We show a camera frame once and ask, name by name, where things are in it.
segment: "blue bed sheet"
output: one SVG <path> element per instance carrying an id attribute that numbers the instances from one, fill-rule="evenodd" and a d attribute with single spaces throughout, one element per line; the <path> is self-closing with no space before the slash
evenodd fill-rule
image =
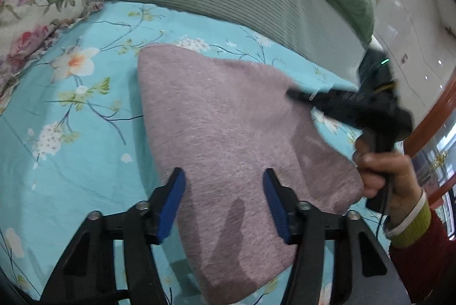
<path id="1" fill-rule="evenodd" d="M 27 70 L 0 116 L 0 265 L 32 297 L 39 298 L 90 211 L 125 211 L 159 186 L 136 68 L 141 47 L 164 42 L 207 56 L 274 65 L 309 91 L 352 87 L 248 28 L 152 4 L 107 3 Z M 350 158 L 359 133 L 319 112 L 314 119 L 323 138 Z M 368 212 L 364 201 L 353 209 L 376 228 L 379 216 Z M 386 247 L 384 236 L 380 240 Z M 122 288 L 122 247 L 115 247 Z M 153 250 L 173 303 L 204 304 L 176 228 Z M 331 267 L 328 243 L 323 304 L 329 301 Z M 289 274 L 288 269 L 239 305 L 280 303 Z"/>

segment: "yellow cuff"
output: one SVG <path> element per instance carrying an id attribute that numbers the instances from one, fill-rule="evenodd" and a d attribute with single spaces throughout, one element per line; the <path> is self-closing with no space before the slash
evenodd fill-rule
<path id="1" fill-rule="evenodd" d="M 418 215 L 397 236 L 391 237 L 391 244 L 396 248 L 406 248 L 418 241 L 429 228 L 431 213 L 426 201 Z"/>

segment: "pink towel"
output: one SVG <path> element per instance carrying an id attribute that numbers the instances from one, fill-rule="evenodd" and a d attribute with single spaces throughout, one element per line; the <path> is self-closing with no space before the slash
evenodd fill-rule
<path id="1" fill-rule="evenodd" d="M 163 44 L 140 51 L 138 75 L 162 177 L 186 173 L 177 227 L 209 304 L 240 301 L 292 264 L 296 247 L 277 235 L 264 197 L 266 168 L 322 211 L 361 197 L 353 164 L 320 137 L 309 107 L 286 98 L 293 81 L 274 67 Z"/>

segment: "red sleeve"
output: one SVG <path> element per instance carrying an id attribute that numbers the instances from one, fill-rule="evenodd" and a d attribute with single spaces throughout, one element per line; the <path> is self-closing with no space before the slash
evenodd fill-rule
<path id="1" fill-rule="evenodd" d="M 448 239 L 445 226 L 434 210 L 426 233 L 413 245 L 399 249 L 390 246 L 389 255 L 409 292 L 412 302 L 424 300 L 438 283 L 450 258 L 456 254 L 456 241 Z"/>

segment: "hand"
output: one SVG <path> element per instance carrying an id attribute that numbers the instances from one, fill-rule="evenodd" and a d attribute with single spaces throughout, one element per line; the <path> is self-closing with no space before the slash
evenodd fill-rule
<path id="1" fill-rule="evenodd" d="M 363 195 L 372 198 L 384 187 L 385 179 L 374 172 L 393 174 L 393 195 L 387 211 L 391 225 L 397 227 L 410 214 L 421 198 L 422 190 L 416 180 L 412 161 L 397 151 L 372 153 L 369 145 L 359 137 L 355 143 L 353 161 L 358 166 L 364 183 Z"/>

